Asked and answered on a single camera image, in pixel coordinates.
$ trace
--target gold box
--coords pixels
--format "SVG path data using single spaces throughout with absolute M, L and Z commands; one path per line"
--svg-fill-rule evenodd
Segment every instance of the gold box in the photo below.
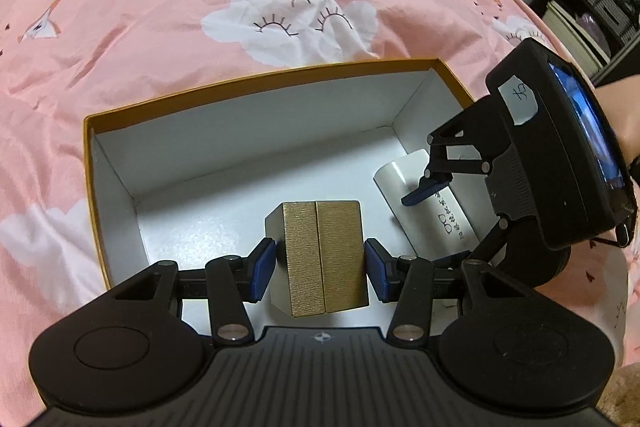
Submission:
M 271 303 L 291 317 L 369 304 L 360 204 L 283 203 L 264 221 L 277 243 Z

